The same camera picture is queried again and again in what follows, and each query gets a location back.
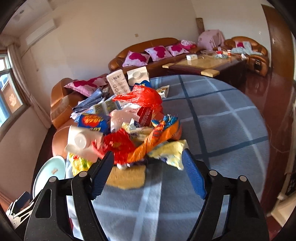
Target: wooden coffee table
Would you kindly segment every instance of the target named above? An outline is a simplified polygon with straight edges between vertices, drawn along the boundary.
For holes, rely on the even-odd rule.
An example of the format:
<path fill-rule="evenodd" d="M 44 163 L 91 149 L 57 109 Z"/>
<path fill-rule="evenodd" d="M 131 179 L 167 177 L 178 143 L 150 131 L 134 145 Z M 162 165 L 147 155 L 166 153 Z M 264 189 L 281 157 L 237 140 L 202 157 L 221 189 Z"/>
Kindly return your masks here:
<path fill-rule="evenodd" d="M 213 76 L 213 78 L 237 88 L 246 81 L 247 61 L 237 56 L 231 56 L 227 59 L 215 59 L 203 55 L 192 61 L 183 59 L 175 63 L 165 64 L 163 68 L 168 69 L 168 74 L 206 75 L 206 72 L 211 72 L 208 70 L 216 70 L 218 75 Z"/>

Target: silver screw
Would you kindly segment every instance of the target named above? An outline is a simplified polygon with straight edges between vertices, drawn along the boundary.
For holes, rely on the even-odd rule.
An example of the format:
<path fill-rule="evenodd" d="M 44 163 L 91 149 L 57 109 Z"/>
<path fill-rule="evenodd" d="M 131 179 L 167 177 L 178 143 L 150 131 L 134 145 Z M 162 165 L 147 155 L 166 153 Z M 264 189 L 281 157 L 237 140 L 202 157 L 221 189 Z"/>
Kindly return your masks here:
<path fill-rule="evenodd" d="M 247 181 L 247 178 L 245 176 L 240 176 L 239 179 L 243 182 L 246 182 Z"/>
<path fill-rule="evenodd" d="M 49 182 L 50 182 L 50 183 L 53 183 L 54 181 L 56 181 L 56 179 L 57 179 L 56 177 L 51 177 L 51 178 L 49 179 Z"/>
<path fill-rule="evenodd" d="M 86 175 L 87 175 L 86 171 L 83 171 L 83 172 L 79 173 L 79 177 L 85 177 Z"/>
<path fill-rule="evenodd" d="M 215 177 L 218 173 L 215 170 L 210 170 L 210 175 Z"/>

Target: brown door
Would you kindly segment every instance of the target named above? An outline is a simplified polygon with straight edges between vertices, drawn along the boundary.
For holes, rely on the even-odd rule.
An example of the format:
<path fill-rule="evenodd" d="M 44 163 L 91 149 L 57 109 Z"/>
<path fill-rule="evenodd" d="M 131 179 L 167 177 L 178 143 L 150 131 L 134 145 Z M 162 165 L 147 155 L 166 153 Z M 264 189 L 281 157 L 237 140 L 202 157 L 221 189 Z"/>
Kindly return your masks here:
<path fill-rule="evenodd" d="M 271 42 L 271 67 L 273 73 L 293 80 L 294 46 L 291 31 L 283 17 L 273 7 L 262 5 Z"/>

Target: wooden floor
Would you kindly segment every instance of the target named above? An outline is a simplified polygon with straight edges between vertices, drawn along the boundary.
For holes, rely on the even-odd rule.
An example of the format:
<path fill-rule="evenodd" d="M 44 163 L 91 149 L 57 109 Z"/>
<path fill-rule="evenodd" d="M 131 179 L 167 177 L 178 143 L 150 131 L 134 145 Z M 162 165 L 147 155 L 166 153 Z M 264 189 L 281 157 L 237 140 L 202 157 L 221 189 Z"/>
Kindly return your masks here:
<path fill-rule="evenodd" d="M 266 77 L 255 73 L 247 73 L 247 81 L 239 90 L 245 93 L 261 112 L 270 140 L 270 161 L 267 170 L 265 187 L 261 206 L 265 213 L 272 210 L 277 195 L 284 183 L 292 131 L 292 104 L 295 101 L 293 81 L 287 81 L 273 73 Z M 52 138 L 56 129 L 52 126 L 41 147 L 34 178 L 42 165 L 52 157 Z M 280 230 L 279 224 L 268 218 L 270 237 L 274 237 Z"/>

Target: blue tablecloth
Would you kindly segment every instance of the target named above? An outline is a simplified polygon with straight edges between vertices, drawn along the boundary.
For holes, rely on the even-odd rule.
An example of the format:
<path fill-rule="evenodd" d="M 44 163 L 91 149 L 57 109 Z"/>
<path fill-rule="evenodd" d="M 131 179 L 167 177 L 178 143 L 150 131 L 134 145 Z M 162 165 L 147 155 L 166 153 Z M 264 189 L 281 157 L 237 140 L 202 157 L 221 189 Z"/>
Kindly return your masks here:
<path fill-rule="evenodd" d="M 242 92 L 216 79 L 174 75 L 150 80 L 154 88 L 169 85 L 165 114 L 178 116 L 182 138 L 196 159 L 223 176 L 245 175 L 261 198 L 269 160 L 268 134 L 260 112 Z M 66 177 L 72 177 L 69 161 Z M 74 234 L 82 239 L 72 197 L 68 197 Z M 148 165 L 145 186 L 120 190 L 105 186 L 93 201 L 110 240 L 186 240 L 203 200 L 193 191 L 185 171 L 164 163 Z M 225 196 L 215 236 L 223 229 Z"/>

